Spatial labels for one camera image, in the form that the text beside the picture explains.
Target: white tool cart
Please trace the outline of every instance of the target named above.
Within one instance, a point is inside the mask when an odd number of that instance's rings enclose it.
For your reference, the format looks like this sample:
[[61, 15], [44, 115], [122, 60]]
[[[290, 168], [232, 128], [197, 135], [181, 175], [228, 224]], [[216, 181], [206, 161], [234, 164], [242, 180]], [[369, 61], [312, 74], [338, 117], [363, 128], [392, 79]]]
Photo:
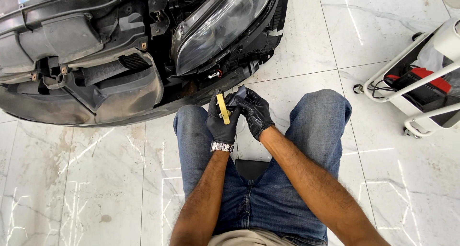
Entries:
[[[415, 34], [409, 47], [364, 85], [356, 84], [354, 92], [392, 102], [409, 116], [404, 132], [412, 137], [455, 126], [460, 122], [459, 32], [460, 20], [451, 18], [431, 33]], [[416, 75], [416, 70], [425, 73]]]

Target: yellow handle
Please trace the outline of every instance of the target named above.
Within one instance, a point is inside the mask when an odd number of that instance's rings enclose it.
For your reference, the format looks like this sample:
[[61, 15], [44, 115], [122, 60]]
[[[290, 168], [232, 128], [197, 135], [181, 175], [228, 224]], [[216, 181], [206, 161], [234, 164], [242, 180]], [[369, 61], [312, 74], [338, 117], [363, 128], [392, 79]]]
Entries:
[[224, 119], [224, 124], [226, 125], [230, 124], [229, 111], [227, 110], [227, 107], [225, 106], [223, 94], [217, 94], [217, 103], [219, 104], [220, 113], [222, 114], [222, 118]]

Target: yellow tool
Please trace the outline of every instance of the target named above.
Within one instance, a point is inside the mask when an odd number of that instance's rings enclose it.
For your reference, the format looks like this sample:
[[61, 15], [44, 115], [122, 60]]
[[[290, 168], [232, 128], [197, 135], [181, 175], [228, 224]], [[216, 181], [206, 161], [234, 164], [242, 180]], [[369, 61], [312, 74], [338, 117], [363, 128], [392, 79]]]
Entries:
[[219, 108], [220, 108], [220, 113], [222, 114], [222, 118], [224, 119], [224, 124], [228, 125], [230, 124], [229, 116], [231, 115], [231, 112], [225, 106], [224, 93], [222, 92], [221, 89], [217, 89], [216, 96], [217, 96], [217, 103], [219, 104]]

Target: car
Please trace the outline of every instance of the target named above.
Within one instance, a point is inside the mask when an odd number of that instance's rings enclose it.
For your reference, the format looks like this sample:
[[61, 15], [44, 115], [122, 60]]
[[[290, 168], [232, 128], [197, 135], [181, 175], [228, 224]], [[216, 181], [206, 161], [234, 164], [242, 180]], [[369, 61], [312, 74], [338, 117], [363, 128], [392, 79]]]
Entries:
[[204, 105], [267, 62], [288, 0], [0, 0], [0, 108], [78, 127]]

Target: white cart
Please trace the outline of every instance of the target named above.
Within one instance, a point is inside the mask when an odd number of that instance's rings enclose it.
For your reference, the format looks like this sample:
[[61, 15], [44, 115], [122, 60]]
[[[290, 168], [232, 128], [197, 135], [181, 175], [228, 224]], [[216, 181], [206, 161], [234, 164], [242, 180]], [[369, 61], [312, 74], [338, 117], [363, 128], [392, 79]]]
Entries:
[[[385, 67], [379, 72], [372, 76], [364, 85], [356, 84], [354, 86], [355, 93], [364, 93], [371, 100], [376, 102], [392, 102], [402, 112], [409, 117], [404, 121], [404, 132], [415, 138], [421, 138], [423, 136], [429, 136], [435, 131], [440, 129], [449, 129], [460, 122], [460, 103], [445, 106], [429, 112], [422, 112], [418, 107], [414, 106], [408, 99], [402, 95], [416, 89], [426, 83], [433, 81], [436, 78], [444, 76], [453, 70], [460, 68], [460, 35], [457, 33], [455, 26], [459, 22], [459, 19], [447, 20], [442, 26], [431, 33], [417, 33], [414, 35], [414, 42], [411, 43], [404, 51], [397, 55], [392, 61], [390, 61]], [[434, 48], [445, 55], [447, 58], [453, 61], [452, 64], [440, 69], [439, 71], [430, 74], [429, 76], [422, 78], [421, 80], [399, 90], [399, 91], [385, 91], [378, 90], [383, 98], [377, 99], [372, 96], [372, 91], [368, 89], [372, 83], [378, 83], [385, 78], [388, 73], [394, 72], [400, 69], [403, 65], [409, 65], [413, 62], [413, 58], [417, 57], [422, 47], [428, 42], [429, 39], [434, 38]], [[379, 83], [379, 87], [389, 87], [385, 81]], [[452, 115], [450, 119], [439, 123], [433, 120], [431, 117], [446, 114], [448, 112], [458, 111]]]

